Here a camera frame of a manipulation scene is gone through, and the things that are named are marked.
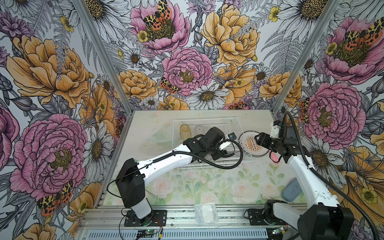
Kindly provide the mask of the orange sunburst white plate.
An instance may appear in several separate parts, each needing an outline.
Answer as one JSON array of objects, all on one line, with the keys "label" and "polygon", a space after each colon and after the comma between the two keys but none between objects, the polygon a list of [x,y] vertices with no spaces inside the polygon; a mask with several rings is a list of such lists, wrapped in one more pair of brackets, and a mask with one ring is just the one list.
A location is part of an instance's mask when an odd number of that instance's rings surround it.
[{"label": "orange sunburst white plate", "polygon": [[255,137],[259,135],[257,131],[245,131],[239,137],[239,143],[242,149],[252,157],[263,157],[269,153],[269,150],[259,146]]}]

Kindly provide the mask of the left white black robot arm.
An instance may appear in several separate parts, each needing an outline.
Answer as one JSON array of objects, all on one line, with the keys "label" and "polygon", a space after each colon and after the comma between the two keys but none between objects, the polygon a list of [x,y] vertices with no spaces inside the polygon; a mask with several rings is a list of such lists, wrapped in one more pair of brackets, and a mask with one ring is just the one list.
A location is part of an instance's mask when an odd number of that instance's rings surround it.
[{"label": "left white black robot arm", "polygon": [[221,146],[225,139],[220,129],[212,127],[205,135],[189,138],[155,158],[140,162],[133,158],[126,160],[115,180],[124,207],[131,209],[139,225],[147,225],[154,218],[154,211],[146,197],[146,185],[175,168],[198,160],[207,162],[206,156],[217,160],[226,153]]}]

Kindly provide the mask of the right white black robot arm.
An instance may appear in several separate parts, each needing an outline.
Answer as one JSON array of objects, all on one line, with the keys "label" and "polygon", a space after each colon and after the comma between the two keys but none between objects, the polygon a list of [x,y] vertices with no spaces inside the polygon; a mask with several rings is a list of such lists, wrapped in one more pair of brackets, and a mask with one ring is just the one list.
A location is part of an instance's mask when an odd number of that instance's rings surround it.
[{"label": "right white black robot arm", "polygon": [[328,190],[328,185],[316,176],[309,155],[301,155],[298,145],[272,138],[266,133],[260,133],[255,140],[259,146],[281,155],[295,174],[308,205],[305,212],[300,212],[283,201],[268,200],[264,207],[264,220],[269,224],[277,220],[287,223],[303,240],[348,239],[354,222],[353,213],[341,207],[337,197]]}]

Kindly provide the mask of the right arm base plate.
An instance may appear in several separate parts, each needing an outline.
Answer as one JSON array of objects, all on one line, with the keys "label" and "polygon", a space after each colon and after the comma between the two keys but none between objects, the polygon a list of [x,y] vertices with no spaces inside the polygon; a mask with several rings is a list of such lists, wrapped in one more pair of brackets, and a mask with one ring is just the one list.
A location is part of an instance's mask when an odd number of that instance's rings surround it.
[{"label": "right arm base plate", "polygon": [[264,209],[248,209],[245,212],[245,216],[249,220],[251,226],[269,225],[264,217]]}]

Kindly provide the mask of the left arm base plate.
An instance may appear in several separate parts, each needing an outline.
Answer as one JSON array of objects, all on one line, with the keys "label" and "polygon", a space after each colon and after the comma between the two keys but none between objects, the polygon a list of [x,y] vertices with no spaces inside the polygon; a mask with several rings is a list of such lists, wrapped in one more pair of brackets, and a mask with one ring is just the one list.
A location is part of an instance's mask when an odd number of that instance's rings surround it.
[{"label": "left arm base plate", "polygon": [[164,227],[167,222],[166,210],[152,210],[143,219],[139,219],[133,210],[129,210],[125,216],[125,227]]}]

